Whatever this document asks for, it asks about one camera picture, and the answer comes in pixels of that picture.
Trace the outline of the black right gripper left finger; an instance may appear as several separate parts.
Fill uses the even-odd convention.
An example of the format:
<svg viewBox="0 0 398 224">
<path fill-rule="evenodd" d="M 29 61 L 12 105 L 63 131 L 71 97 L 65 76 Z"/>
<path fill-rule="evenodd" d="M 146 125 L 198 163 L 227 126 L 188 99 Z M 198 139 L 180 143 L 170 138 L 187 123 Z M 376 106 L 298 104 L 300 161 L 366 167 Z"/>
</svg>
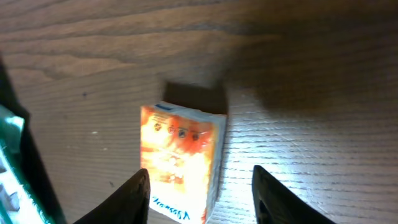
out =
<svg viewBox="0 0 398 224">
<path fill-rule="evenodd" d="M 140 169 L 75 224 L 146 224 L 149 200 L 149 173 L 147 169 Z"/>
</svg>

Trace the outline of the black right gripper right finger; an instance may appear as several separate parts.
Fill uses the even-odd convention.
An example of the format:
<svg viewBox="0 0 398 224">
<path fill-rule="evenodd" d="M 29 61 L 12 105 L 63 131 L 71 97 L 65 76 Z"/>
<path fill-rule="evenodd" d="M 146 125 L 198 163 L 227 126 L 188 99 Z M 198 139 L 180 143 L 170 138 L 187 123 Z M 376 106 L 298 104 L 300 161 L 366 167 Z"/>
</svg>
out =
<svg viewBox="0 0 398 224">
<path fill-rule="evenodd" d="M 335 224 L 260 165 L 253 168 L 252 195 L 258 224 Z"/>
</svg>

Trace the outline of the orange small box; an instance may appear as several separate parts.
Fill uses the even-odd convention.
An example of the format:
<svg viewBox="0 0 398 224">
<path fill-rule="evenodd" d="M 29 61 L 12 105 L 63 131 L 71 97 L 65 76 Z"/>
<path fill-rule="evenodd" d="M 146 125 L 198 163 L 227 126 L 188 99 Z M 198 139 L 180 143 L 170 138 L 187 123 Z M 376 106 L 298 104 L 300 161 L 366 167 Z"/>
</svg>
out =
<svg viewBox="0 0 398 224">
<path fill-rule="evenodd" d="M 141 167 L 151 209 L 179 223 L 206 223 L 218 197 L 227 117 L 166 102 L 141 107 Z"/>
</svg>

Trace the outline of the green white snack bag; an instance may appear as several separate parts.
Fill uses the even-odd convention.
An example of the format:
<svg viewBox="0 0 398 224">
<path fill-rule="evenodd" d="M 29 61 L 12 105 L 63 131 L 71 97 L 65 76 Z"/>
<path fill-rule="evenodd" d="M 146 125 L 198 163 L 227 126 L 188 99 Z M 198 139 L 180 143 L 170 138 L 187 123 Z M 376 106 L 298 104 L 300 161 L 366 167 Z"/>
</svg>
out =
<svg viewBox="0 0 398 224">
<path fill-rule="evenodd" d="M 52 224 L 22 172 L 24 119 L 1 106 L 1 224 Z"/>
</svg>

